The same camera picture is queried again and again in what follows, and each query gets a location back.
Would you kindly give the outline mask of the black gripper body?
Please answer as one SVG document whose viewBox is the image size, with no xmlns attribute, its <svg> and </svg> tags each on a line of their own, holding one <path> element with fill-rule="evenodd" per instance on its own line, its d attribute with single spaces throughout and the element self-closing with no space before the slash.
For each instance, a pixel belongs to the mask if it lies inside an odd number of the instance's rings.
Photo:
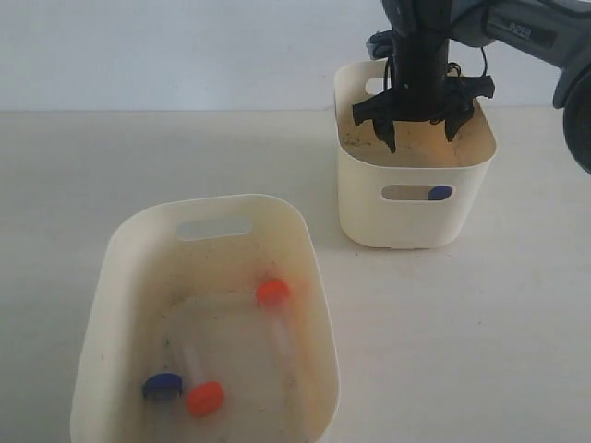
<svg viewBox="0 0 591 443">
<path fill-rule="evenodd" d="M 449 45 L 447 39 L 393 39 L 393 54 L 384 59 L 383 91 L 352 106 L 355 124 L 440 122 L 453 110 L 473 108 L 478 97 L 492 98 L 492 77 L 464 77 L 449 60 Z"/>
</svg>

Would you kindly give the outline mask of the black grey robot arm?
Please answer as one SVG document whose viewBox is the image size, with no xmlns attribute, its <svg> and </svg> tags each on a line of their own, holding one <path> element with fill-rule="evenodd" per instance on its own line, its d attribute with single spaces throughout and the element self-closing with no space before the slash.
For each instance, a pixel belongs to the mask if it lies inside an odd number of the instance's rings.
<svg viewBox="0 0 591 443">
<path fill-rule="evenodd" d="M 356 126 L 370 122 L 378 140 L 396 150 L 397 122 L 443 124 L 453 140 L 492 98 L 491 75 L 462 75 L 449 59 L 450 42 L 484 49 L 502 42 L 561 74 L 552 105 L 563 111 L 562 130 L 576 163 L 590 170 L 590 5 L 584 1 L 384 1 L 388 30 L 367 42 L 382 60 L 382 91 L 352 107 Z"/>
</svg>

